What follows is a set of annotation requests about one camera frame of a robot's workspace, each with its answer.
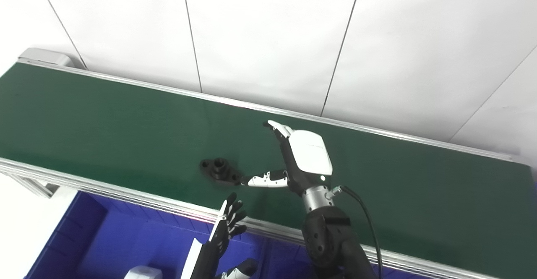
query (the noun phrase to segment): blue plastic container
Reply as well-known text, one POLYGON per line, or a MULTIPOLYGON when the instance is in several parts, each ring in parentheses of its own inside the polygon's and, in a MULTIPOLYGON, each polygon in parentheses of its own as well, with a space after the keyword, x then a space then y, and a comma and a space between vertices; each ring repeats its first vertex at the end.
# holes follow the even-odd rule
MULTIPOLYGON (((204 243, 212 225, 166 212, 79 192, 29 271, 27 279, 123 279, 144 265, 163 279, 180 278, 194 238, 204 243)), ((218 273, 246 258, 259 261, 254 279, 308 279, 313 268, 304 247, 244 233, 220 260, 218 273)), ((384 270, 385 279, 420 279, 384 270)))

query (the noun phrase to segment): robotic hand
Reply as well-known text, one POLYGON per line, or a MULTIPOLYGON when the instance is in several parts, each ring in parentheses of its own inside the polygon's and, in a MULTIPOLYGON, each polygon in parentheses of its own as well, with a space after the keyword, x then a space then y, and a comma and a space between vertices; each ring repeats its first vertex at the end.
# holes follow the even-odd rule
POLYGON ((258 262, 248 258, 237 267, 215 276, 218 262, 226 252, 230 239, 246 231, 244 225, 235 226, 246 217, 246 212, 238 212, 242 202, 235 202, 236 199, 236 193, 232 193, 223 202, 206 243, 201 244, 197 239, 192 241, 181 279, 248 279, 257 271, 258 262))
MULTIPOLYGON (((302 198, 306 217, 302 235, 308 254, 319 279, 377 279, 351 220, 336 207, 332 200, 345 191, 361 199, 345 186, 331 189, 332 163, 324 141, 318 134, 307 130, 293 130, 273 120, 263 124, 269 127, 280 142, 286 168, 244 176, 242 185, 250 187, 289 187, 302 198)), ((368 220, 369 214, 364 206, 368 220)), ((382 260, 378 252, 379 277, 382 277, 382 260)))

